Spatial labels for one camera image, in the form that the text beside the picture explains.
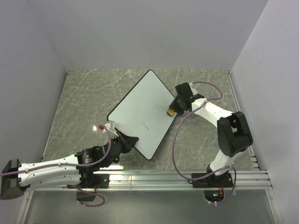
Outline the yellow bone-shaped eraser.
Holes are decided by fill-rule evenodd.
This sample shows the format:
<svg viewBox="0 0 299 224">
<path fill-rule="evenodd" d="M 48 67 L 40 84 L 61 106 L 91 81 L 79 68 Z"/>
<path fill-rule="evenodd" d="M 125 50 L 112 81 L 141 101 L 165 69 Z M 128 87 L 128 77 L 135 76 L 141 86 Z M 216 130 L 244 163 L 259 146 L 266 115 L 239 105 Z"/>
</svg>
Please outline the yellow bone-shaped eraser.
<svg viewBox="0 0 299 224">
<path fill-rule="evenodd" d="M 169 108 L 167 111 L 167 115 L 172 117 L 172 116 L 174 116 L 174 114 L 175 114 L 175 111 L 173 109 Z"/>
</svg>

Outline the white whiteboard black frame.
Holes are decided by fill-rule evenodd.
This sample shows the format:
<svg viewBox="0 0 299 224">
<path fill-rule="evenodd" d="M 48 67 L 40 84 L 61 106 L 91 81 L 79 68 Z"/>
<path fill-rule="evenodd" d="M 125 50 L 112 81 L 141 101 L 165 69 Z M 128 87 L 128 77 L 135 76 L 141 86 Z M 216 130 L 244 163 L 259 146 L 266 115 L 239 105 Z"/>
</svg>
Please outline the white whiteboard black frame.
<svg viewBox="0 0 299 224">
<path fill-rule="evenodd" d="M 107 115 L 117 130 L 138 137 L 136 150 L 151 160 L 172 125 L 175 115 L 167 115 L 173 94 L 157 74 L 149 70 Z"/>
</svg>

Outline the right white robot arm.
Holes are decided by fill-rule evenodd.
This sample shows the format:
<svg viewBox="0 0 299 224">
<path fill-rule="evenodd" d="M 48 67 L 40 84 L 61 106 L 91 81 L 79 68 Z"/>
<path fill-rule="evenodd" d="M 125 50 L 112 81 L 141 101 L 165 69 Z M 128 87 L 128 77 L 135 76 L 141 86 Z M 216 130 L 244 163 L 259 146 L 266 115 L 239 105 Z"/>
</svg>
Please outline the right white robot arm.
<svg viewBox="0 0 299 224">
<path fill-rule="evenodd" d="M 206 179 L 210 186 L 218 186 L 226 173 L 232 168 L 236 158 L 253 144 L 253 137 L 244 113 L 225 110 L 210 99 L 203 98 L 199 94 L 188 98 L 176 96 L 170 104 L 167 113 L 173 116 L 175 113 L 182 115 L 189 113 L 180 121 L 179 126 L 191 115 L 198 115 L 217 128 L 217 140 L 219 151 L 215 159 L 207 167 L 207 173 L 202 177 L 187 177 L 182 174 L 175 162 L 175 143 L 179 129 L 175 132 L 172 144 L 171 156 L 173 166 L 179 176 L 190 181 L 197 182 Z"/>
</svg>

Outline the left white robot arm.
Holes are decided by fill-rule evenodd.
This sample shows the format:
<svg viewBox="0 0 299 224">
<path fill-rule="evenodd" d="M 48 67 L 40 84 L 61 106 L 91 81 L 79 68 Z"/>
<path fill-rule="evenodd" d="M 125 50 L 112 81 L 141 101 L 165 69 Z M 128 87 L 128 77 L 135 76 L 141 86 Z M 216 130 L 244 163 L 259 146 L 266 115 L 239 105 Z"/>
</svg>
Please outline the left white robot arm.
<svg viewBox="0 0 299 224">
<path fill-rule="evenodd" d="M 47 162 L 21 163 L 10 160 L 3 168 L 0 198 L 11 200 L 46 185 L 75 185 L 88 188 L 94 184 L 94 172 L 118 163 L 120 154 L 129 153 L 138 137 L 118 133 L 102 146 L 83 149 L 76 154 Z"/>
</svg>

